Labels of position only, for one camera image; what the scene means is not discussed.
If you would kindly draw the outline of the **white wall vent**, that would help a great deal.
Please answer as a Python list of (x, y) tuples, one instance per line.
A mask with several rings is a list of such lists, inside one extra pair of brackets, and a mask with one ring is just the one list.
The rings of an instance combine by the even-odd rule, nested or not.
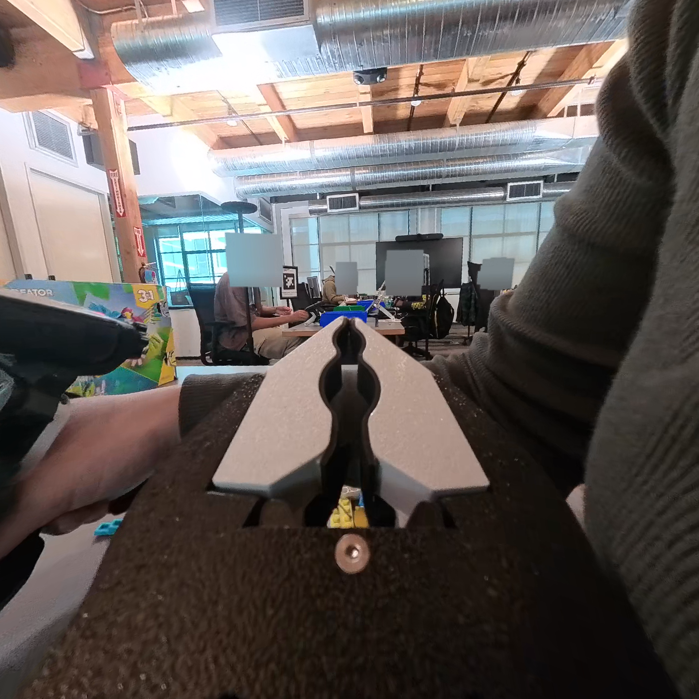
[(71, 127), (66, 121), (45, 111), (25, 112), (23, 119), (32, 149), (61, 161), (77, 163)]

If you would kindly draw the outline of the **long silver ventilation duct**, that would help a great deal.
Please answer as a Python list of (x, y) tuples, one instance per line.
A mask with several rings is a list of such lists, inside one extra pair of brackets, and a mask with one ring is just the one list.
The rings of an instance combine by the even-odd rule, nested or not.
[(537, 197), (510, 196), (509, 191), (524, 187), (525, 182), (511, 182), (504, 187), (485, 187), (454, 191), (430, 191), (394, 196), (365, 196), (357, 198), (357, 208), (344, 208), (331, 211), (328, 207), (331, 197), (308, 206), (310, 216), (325, 214), (359, 213), (369, 211), (403, 210), (423, 207), (459, 207), (468, 205), (522, 204), (534, 201), (553, 201), (567, 194), (576, 184), (571, 182), (537, 182), (540, 194)]
[(276, 145), (210, 150), (221, 178), (538, 153), (590, 146), (599, 136), (595, 116), (547, 118)]
[(538, 153), (499, 154), (427, 162), (351, 166), (308, 172), (246, 175), (234, 179), (238, 196), (279, 197), (390, 189), (580, 171), (589, 147)]

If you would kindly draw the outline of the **black box speaker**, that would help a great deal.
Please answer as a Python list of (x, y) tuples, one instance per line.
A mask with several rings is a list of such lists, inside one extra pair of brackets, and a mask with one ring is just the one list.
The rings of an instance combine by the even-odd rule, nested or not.
[[(106, 171), (98, 133), (92, 130), (84, 131), (81, 133), (81, 138), (87, 164), (99, 170)], [(129, 150), (134, 174), (140, 175), (141, 169), (138, 160), (137, 146), (132, 140), (129, 140)]]

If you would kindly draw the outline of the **white recycling bin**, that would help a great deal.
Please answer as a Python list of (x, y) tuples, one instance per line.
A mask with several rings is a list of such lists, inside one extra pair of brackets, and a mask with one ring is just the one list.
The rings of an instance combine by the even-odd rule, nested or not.
[(177, 359), (194, 360), (201, 354), (201, 332), (193, 308), (169, 308)]

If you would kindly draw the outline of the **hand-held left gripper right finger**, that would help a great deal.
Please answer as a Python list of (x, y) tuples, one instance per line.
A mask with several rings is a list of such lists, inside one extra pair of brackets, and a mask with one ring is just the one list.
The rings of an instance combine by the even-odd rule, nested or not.
[(423, 502), (484, 493), (490, 481), (434, 374), (374, 328), (350, 320), (373, 491), (404, 527)]

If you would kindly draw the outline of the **wooden work desk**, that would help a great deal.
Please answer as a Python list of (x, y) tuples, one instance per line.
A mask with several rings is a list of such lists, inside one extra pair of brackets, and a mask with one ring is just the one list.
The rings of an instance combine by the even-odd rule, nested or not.
[[(375, 323), (372, 320), (367, 323), (367, 326), (382, 336), (402, 336), (406, 332), (406, 328), (399, 321), (380, 321)], [(319, 323), (302, 323), (294, 327), (283, 327), (282, 337), (311, 337), (323, 329), (324, 327), (321, 327)]]

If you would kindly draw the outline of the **colourful toy set box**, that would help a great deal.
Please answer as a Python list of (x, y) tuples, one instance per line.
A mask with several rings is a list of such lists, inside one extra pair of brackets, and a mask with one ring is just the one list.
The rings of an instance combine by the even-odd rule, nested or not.
[(20, 279), (3, 279), (1, 287), (146, 326), (148, 344), (141, 358), (129, 359), (105, 375), (79, 376), (70, 386), (70, 394), (81, 397), (134, 394), (176, 380), (174, 337), (165, 287)]

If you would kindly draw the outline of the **wooden column with red signs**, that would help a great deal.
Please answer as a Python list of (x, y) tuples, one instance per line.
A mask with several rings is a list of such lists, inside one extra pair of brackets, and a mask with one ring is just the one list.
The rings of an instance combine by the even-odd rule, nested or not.
[(141, 210), (122, 95), (111, 87), (92, 90), (92, 106), (106, 169), (123, 278), (141, 283), (147, 263)]

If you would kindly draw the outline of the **glass meeting room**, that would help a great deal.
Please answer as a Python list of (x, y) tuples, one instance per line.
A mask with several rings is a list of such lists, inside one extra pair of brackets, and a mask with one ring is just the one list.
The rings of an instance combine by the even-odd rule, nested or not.
[(268, 233), (249, 214), (235, 214), (200, 194), (139, 197), (148, 255), (170, 290), (216, 284), (226, 272), (226, 235)]

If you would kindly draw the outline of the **large pile of colourful bricks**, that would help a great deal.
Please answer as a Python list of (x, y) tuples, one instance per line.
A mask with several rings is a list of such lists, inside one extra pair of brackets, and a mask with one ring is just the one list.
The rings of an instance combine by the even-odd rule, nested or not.
[(336, 507), (328, 518), (327, 527), (329, 529), (368, 529), (369, 526), (362, 490), (354, 486), (344, 486)]

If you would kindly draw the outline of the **black wall screen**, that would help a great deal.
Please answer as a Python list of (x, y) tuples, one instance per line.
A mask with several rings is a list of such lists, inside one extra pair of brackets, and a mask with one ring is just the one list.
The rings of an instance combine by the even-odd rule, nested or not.
[(389, 250), (417, 249), (429, 256), (430, 281), (445, 289), (459, 289), (462, 270), (467, 259), (467, 239), (444, 237), (440, 233), (398, 236), (396, 240), (375, 243), (375, 281), (379, 287), (385, 279), (385, 265)]

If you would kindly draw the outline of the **wide silver ventilation duct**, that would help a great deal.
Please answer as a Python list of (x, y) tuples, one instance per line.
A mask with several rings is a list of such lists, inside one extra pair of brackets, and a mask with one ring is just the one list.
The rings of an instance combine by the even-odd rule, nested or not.
[(631, 1), (214, 1), (113, 22), (129, 74), (156, 94), (581, 46), (625, 36)]

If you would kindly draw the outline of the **person's right hand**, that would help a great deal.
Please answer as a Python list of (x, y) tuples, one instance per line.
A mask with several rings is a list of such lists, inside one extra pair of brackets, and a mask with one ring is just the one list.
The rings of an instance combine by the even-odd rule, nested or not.
[(169, 386), (75, 400), (43, 458), (20, 477), (1, 522), (1, 557), (36, 530), (62, 535), (100, 520), (151, 476), (179, 442), (179, 393)]

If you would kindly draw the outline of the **black office chair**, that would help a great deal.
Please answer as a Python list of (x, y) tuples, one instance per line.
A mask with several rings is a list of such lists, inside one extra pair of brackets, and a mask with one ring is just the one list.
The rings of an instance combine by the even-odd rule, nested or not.
[(270, 361), (254, 351), (249, 310), (245, 348), (237, 351), (223, 348), (220, 335), (232, 324), (229, 321), (217, 321), (214, 317), (215, 289), (216, 284), (190, 284), (187, 287), (200, 331), (201, 362), (206, 366), (268, 366)]

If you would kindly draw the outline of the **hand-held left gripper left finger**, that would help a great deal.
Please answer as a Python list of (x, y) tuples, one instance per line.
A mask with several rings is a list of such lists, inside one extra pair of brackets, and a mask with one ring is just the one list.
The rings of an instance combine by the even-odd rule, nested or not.
[(331, 401), (349, 323), (332, 321), (267, 370), (214, 472), (214, 493), (280, 501), (302, 524), (327, 525), (347, 467)]

